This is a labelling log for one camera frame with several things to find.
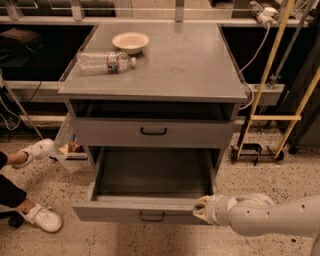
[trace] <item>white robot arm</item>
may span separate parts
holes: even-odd
[[[268,233],[315,237],[320,224],[320,196],[276,205],[263,194],[204,196],[196,217],[212,225],[230,226],[243,236]]]

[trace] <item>wire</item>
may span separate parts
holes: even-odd
[[[33,49],[31,49],[31,48],[30,48],[29,46],[27,46],[27,45],[25,45],[25,48],[28,49],[30,52],[32,52],[32,53],[36,56],[36,58],[37,58],[37,60],[38,60],[38,62],[39,62],[39,68],[40,68],[40,72],[39,72],[39,73],[40,73],[40,79],[39,79],[40,82],[39,82],[39,85],[38,85],[37,88],[34,90],[32,96],[30,97],[30,99],[27,100],[27,102],[31,102],[31,100],[33,99],[34,95],[36,95],[37,91],[39,90],[39,88],[40,88],[40,86],[41,86],[41,84],[42,84],[41,61],[40,61],[40,59],[39,59],[39,56],[38,56],[37,52],[35,52]]]
[[[270,31],[270,23],[267,23],[267,32],[266,32],[266,34],[264,35],[264,38],[263,38],[263,40],[262,40],[262,42],[261,42],[258,50],[257,50],[256,53],[254,54],[254,56],[252,57],[252,59],[238,72],[238,75],[239,75],[243,70],[245,70],[245,69],[255,60],[255,58],[257,57],[258,53],[260,52],[262,46],[264,45],[264,43],[265,43],[265,41],[266,41],[266,39],[267,39],[267,37],[268,37],[269,31]]]
[[[9,131],[13,131],[13,130],[15,130],[16,128],[18,128],[21,119],[20,119],[20,117],[19,117],[18,115],[16,115],[15,113],[13,113],[12,111],[10,111],[10,110],[7,108],[7,106],[4,104],[1,96],[0,96],[0,102],[1,102],[1,104],[4,106],[5,110],[7,110],[10,114],[14,115],[14,116],[19,120],[15,127],[10,128],[7,119],[0,113],[0,116],[3,118],[4,122],[6,123],[7,129],[8,129]]]
[[[268,37],[268,35],[269,35],[269,31],[270,31],[270,23],[267,23],[267,31],[266,31],[266,34],[264,35],[264,38],[263,38],[263,40],[262,40],[262,42],[261,42],[258,50],[257,50],[256,53],[254,54],[254,56],[252,57],[252,59],[251,59],[242,69],[240,69],[240,71],[237,73],[238,75],[239,75],[240,73],[242,73],[242,71],[245,70],[245,69],[255,60],[255,58],[256,58],[257,55],[259,54],[260,50],[262,49],[262,46],[264,45],[264,43],[265,43],[265,41],[266,41],[266,39],[267,39],[267,37]],[[249,88],[249,90],[250,90],[251,100],[250,100],[250,102],[247,103],[245,106],[240,107],[239,110],[243,110],[243,109],[251,106],[251,104],[252,104],[253,101],[254,101],[254,91],[253,91],[253,89],[252,89],[252,86],[249,85],[248,83],[244,83],[244,84],[245,84],[245,85]]]
[[[250,90],[251,100],[250,100],[250,102],[247,103],[245,106],[240,107],[239,110],[246,109],[247,107],[251,106],[252,102],[254,101],[254,91],[253,91],[253,89],[252,89],[252,86],[251,86],[250,84],[248,84],[248,83],[245,83],[245,85],[246,85],[246,86],[249,88],[249,90]]]

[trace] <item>countertop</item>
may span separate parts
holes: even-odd
[[[244,89],[213,22],[102,23],[85,49],[117,50],[112,38],[123,32],[149,36],[149,44],[136,55],[133,70],[119,74],[88,74],[76,62],[59,94],[78,97],[110,96],[134,100],[243,103]]]

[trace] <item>white bowl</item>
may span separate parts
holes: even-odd
[[[149,37],[141,33],[128,32],[116,35],[112,43],[127,54],[137,54],[149,43]]]

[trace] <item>white sneaker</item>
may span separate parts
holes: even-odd
[[[22,167],[27,166],[33,161],[40,160],[49,155],[49,153],[53,150],[53,141],[51,139],[44,139],[38,141],[34,145],[30,145],[20,151],[26,152],[28,154],[28,159],[23,164],[12,165],[14,169],[20,169]]]
[[[62,226],[60,216],[49,209],[36,204],[28,214],[23,213],[21,210],[16,211],[28,222],[37,224],[43,230],[53,233],[58,231]]]

